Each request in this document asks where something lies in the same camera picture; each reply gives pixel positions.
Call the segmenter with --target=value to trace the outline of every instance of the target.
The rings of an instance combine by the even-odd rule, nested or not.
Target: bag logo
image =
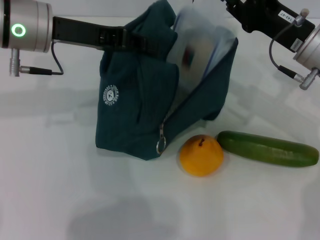
[[[115,85],[109,85],[103,92],[103,101],[108,106],[116,103],[119,98],[119,90]]]

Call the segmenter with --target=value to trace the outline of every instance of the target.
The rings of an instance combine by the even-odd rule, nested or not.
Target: cucumber
[[[308,167],[316,165],[319,159],[318,150],[312,146],[271,137],[222,131],[217,141],[230,153],[270,164]]]

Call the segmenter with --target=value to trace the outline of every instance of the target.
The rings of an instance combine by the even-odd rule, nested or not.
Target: white table
[[[302,91],[271,64],[267,36],[227,21],[239,46],[222,113],[190,127],[153,161],[96,149],[101,51],[56,44],[64,76],[11,78],[10,51],[0,49],[0,240],[320,239],[319,165],[287,168],[225,154],[206,178],[177,165],[189,137],[223,130],[320,149],[319,80]],[[273,52],[279,64],[308,73],[279,44]],[[58,70],[50,53],[22,52],[21,64]]]

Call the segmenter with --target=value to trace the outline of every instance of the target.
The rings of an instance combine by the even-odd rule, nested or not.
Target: cable
[[[55,42],[53,41],[51,43],[51,53],[52,53],[52,56],[56,62],[56,64],[58,65],[59,69],[60,69],[60,72],[52,72],[52,75],[63,75],[65,72],[60,64],[60,62],[58,61],[57,57],[56,57],[56,54],[55,54],[55,49],[54,49],[54,46],[55,46]]]
[[[290,28],[292,28],[295,24],[297,23],[296,20],[294,20],[292,23],[290,23],[288,26],[286,26],[284,29],[282,29],[270,42],[270,46],[269,46],[269,56],[270,56],[270,60],[273,63],[273,65],[282,73],[284,73],[285,75],[289,76],[292,79],[295,79],[297,73],[295,71],[292,71],[284,66],[278,65],[275,60],[274,57],[272,56],[272,46],[274,44],[274,42],[282,35],[284,34],[286,31],[288,31]]]
[[[296,24],[296,20],[294,20],[291,24],[289,24],[288,26],[286,26],[284,29],[282,29],[270,42],[270,46],[269,46],[269,56],[270,56],[270,60],[273,63],[273,65],[275,65],[275,67],[278,69],[280,66],[278,64],[276,64],[274,57],[272,56],[272,46],[274,44],[274,42],[282,35],[284,34],[286,31],[288,31],[293,25]]]

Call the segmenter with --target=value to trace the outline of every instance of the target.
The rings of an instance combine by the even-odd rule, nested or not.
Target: yellow fruit
[[[196,135],[185,142],[180,163],[189,174],[204,177],[216,171],[224,161],[224,152],[211,136]]]

